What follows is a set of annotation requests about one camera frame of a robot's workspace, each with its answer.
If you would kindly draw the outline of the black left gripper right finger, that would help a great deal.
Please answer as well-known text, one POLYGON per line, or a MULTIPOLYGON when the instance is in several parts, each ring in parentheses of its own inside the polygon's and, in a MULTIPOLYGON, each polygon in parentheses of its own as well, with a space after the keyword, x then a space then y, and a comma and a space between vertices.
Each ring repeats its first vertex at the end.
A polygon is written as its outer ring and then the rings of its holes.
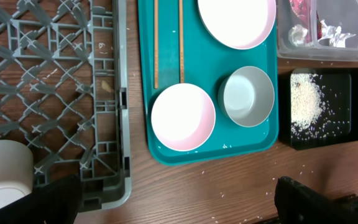
POLYGON ((274 197, 282 224, 358 224, 358 195, 329 199, 300 182, 283 176, 274 197))

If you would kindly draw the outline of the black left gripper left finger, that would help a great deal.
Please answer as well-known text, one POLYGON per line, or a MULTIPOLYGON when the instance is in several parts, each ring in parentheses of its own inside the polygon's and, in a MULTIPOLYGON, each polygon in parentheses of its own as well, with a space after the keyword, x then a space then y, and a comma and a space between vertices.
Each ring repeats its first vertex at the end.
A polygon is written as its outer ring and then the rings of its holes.
POLYGON ((81 181, 69 175, 1 208, 0 224, 71 224, 81 202, 81 181))

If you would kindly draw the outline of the white paper cup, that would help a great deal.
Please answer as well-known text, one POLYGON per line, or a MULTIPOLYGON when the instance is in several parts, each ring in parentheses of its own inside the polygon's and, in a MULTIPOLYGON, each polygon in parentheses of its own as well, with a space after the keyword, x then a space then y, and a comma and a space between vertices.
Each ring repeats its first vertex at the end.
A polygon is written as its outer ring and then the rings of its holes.
POLYGON ((33 163, 33 154, 26 145, 0 140, 0 208, 32 192, 33 163))

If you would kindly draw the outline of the white rice grains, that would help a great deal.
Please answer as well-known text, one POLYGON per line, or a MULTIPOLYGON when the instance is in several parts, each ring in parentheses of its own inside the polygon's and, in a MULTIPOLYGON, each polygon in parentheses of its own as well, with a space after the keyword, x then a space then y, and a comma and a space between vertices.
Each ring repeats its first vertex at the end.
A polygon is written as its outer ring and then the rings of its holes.
POLYGON ((349 133, 350 93, 349 77, 291 74, 291 140, 326 140, 349 133))

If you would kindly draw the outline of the grey bowl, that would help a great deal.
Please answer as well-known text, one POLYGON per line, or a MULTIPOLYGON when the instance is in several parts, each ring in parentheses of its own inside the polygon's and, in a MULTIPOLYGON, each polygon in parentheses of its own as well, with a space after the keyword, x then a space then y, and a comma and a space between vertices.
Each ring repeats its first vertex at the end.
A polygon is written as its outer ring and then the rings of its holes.
POLYGON ((218 90, 218 105, 224 116, 245 128, 263 123, 275 104, 272 80, 260 68, 245 66, 226 77, 218 90))

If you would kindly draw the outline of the white tissue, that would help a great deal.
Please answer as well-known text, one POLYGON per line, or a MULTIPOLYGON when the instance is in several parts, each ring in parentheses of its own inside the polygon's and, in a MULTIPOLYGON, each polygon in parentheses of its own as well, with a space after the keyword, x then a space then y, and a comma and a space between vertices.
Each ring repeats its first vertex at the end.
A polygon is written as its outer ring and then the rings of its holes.
POLYGON ((308 29, 301 24, 297 24, 288 31, 288 40, 295 47, 305 47, 307 45, 306 38, 308 29))

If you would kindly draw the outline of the red snack wrapper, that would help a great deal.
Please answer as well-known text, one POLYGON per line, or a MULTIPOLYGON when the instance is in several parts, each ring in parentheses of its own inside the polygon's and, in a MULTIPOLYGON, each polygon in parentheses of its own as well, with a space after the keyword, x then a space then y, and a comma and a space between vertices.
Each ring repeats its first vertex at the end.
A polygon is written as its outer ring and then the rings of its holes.
MULTIPOLYGON (((309 16, 311 12, 310 0, 289 0, 290 6, 294 14, 302 21, 303 25, 310 25, 309 16)), ((322 24, 318 13, 316 13, 317 38, 322 38, 322 24)))

